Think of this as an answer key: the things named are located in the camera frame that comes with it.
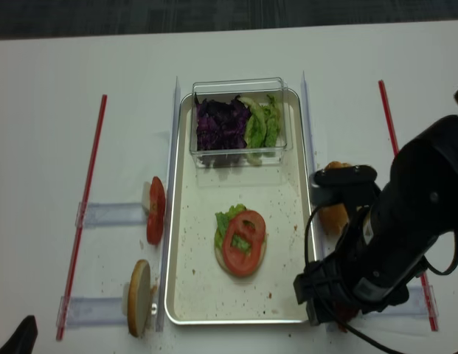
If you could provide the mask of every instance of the bread bun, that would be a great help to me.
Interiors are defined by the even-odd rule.
[[[342,164],[338,161],[329,163],[325,169],[352,167],[351,164]],[[348,223],[348,214],[343,204],[326,206],[319,210],[319,219],[327,236],[339,236]]]
[[[132,336],[143,334],[149,310],[150,266],[146,260],[139,260],[133,268],[128,289],[127,323]]]
[[[265,258],[265,251],[266,251],[266,236],[265,236],[265,240],[263,241],[261,245],[260,259],[258,260],[257,267],[253,270],[253,273],[260,267],[260,264],[263,261],[263,258]],[[218,261],[219,265],[221,266],[221,268],[224,271],[233,275],[234,277],[239,277],[238,275],[233,274],[230,271],[230,269],[227,268],[226,263],[223,261],[222,251],[219,248],[217,248],[215,245],[214,245],[214,253],[215,253],[215,259]]]

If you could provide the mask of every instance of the red stick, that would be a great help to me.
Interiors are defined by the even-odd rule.
[[[384,115],[386,116],[386,123],[388,125],[389,137],[391,138],[392,152],[396,156],[399,152],[398,141],[396,139],[396,132],[394,129],[394,124],[392,123],[391,110],[389,109],[388,95],[386,93],[386,86],[384,81],[379,80],[379,92],[381,93],[381,99],[383,101]],[[432,305],[430,287],[428,285],[427,273],[423,273],[420,276],[420,282],[422,283],[423,293],[426,298],[427,310],[428,310],[428,320],[430,321],[430,328],[432,331],[438,331],[438,321],[437,315]]]
[[[99,117],[97,118],[96,133],[94,133],[93,149],[91,151],[91,158],[89,159],[88,175],[86,176],[86,184],[84,186],[83,199],[81,201],[82,208],[86,208],[86,204],[88,203],[89,191],[91,190],[91,181],[93,179],[94,163],[96,162],[97,146],[99,144],[99,138],[101,136],[101,129],[103,127],[105,104],[107,103],[107,100],[108,100],[108,96],[107,94],[104,94],[103,98],[101,99],[101,108],[99,110]],[[81,222],[79,222],[76,228],[76,233],[74,234],[73,252],[72,252],[72,258],[70,260],[69,269],[68,269],[68,279],[66,280],[65,294],[64,294],[62,309],[61,309],[62,315],[60,318],[60,322],[58,324],[58,331],[57,331],[57,337],[56,337],[57,341],[61,341],[63,339],[63,332],[65,331],[66,310],[68,308],[69,297],[72,294],[74,269],[76,268],[76,261],[78,258],[78,249],[80,248],[82,232],[83,232],[83,227],[81,226]]]

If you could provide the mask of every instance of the tomato slice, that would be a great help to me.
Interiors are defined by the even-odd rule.
[[[147,242],[155,246],[162,240],[165,207],[163,184],[155,176],[150,186],[150,213],[147,219]]]
[[[233,274],[246,277],[257,269],[265,233],[266,225],[263,217],[253,210],[241,212],[230,221],[223,239],[222,255],[227,268]],[[251,251],[248,254],[237,247],[232,247],[234,235],[239,235],[250,243]]]

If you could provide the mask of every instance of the robotic arm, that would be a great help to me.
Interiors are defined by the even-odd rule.
[[[317,205],[306,228],[306,266],[294,280],[310,322],[337,320],[339,308],[382,311],[409,298],[406,284],[426,269],[446,275],[458,264],[458,116],[447,116],[405,145],[382,191],[368,166],[321,170],[310,177]],[[321,207],[343,203],[350,222],[335,251],[308,262],[307,236]],[[440,273],[424,254],[445,232],[455,234],[455,257]]]

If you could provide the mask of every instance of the aluminum baking sheet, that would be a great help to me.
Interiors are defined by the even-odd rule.
[[[191,95],[181,102],[165,296],[167,315],[178,325],[308,319],[293,288],[305,266],[304,228],[311,211],[308,174],[299,97],[292,90],[288,96],[293,148],[282,163],[232,169],[195,167],[189,149]],[[247,278],[228,275],[214,254],[214,214],[239,203],[265,218],[268,234],[265,259]],[[315,259],[313,252],[309,257]]]

